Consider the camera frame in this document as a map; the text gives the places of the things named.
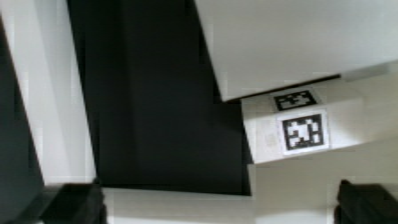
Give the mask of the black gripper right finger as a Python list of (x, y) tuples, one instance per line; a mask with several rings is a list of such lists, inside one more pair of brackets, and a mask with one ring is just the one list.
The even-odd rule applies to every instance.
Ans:
[(342, 181), (335, 224), (398, 224), (398, 200), (381, 184)]

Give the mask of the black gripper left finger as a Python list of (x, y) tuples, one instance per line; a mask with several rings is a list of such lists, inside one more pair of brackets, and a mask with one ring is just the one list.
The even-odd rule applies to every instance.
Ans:
[(109, 224), (100, 184), (49, 187), (17, 217), (17, 224)]

